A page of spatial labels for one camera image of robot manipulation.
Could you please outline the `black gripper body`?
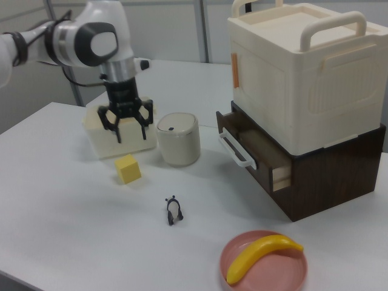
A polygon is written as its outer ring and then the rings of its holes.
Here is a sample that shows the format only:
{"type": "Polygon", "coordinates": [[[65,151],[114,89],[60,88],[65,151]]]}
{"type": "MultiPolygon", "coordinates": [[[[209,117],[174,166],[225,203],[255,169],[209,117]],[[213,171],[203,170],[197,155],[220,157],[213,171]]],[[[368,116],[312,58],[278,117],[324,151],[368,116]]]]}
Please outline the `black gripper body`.
{"type": "Polygon", "coordinates": [[[138,95],[136,79],[123,82],[105,82],[109,97],[109,110],[119,118],[135,118],[139,115],[142,101],[138,95]]]}

